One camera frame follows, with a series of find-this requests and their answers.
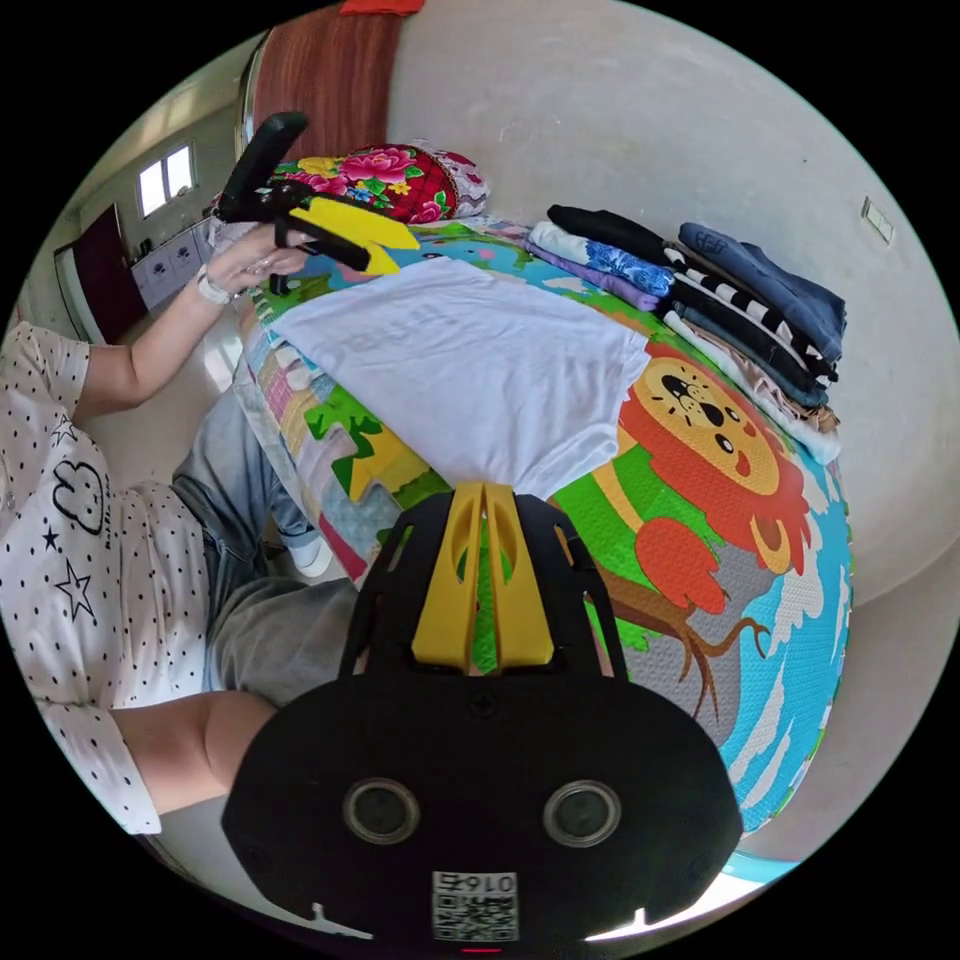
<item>qr code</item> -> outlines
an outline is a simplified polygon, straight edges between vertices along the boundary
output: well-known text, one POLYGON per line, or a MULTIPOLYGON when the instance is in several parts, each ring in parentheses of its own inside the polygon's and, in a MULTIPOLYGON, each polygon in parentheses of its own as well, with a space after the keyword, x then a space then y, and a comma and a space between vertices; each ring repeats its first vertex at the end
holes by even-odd
POLYGON ((517 940, 515 873, 434 873, 433 935, 460 943, 517 940))

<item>camera lens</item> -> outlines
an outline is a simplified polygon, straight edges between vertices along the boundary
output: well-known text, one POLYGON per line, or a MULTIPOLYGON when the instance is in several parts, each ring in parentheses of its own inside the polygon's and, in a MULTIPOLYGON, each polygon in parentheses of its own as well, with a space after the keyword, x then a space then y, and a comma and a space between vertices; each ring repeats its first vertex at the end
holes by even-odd
POLYGON ((620 801, 609 787, 577 780, 561 787, 547 801, 543 824, 565 847, 593 847, 606 840, 620 823, 620 801))
POLYGON ((355 784, 343 803, 350 830, 368 843, 394 844, 406 840, 420 821, 413 794, 393 780, 364 780, 355 784))

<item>person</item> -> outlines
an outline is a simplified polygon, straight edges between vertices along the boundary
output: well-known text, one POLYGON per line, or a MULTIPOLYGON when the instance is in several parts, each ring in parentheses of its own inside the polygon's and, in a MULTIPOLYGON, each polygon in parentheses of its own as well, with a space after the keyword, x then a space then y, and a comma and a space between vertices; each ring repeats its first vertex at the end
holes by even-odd
POLYGON ((129 833, 159 833, 164 813, 229 791, 276 709, 336 676, 356 591, 267 575, 269 514, 304 572, 329 548, 232 390, 169 486, 118 489, 82 426, 149 400, 225 302, 304 262, 257 227, 130 347, 20 324, 0 355, 4 626, 50 733, 129 833))

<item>hand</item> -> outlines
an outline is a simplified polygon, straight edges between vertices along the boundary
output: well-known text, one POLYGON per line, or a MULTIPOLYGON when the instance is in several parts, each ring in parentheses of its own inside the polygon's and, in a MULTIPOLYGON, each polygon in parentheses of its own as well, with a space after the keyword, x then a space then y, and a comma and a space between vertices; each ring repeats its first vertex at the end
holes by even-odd
POLYGON ((277 247, 275 239, 272 224, 254 227, 210 261, 207 267, 210 282, 227 293, 239 293, 263 283, 272 273, 279 276, 299 273, 307 262, 307 254, 295 248, 309 243, 310 237, 291 232, 287 236, 290 247, 286 249, 277 247))

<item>white cabinet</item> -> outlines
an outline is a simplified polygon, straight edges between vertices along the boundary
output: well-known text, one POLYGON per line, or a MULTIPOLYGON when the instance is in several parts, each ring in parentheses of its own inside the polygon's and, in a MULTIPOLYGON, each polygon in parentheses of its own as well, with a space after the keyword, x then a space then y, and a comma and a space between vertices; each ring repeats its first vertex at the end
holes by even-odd
POLYGON ((209 221, 202 220, 134 264, 133 279, 151 313, 166 306, 210 259, 210 246, 206 242, 208 229, 209 221))

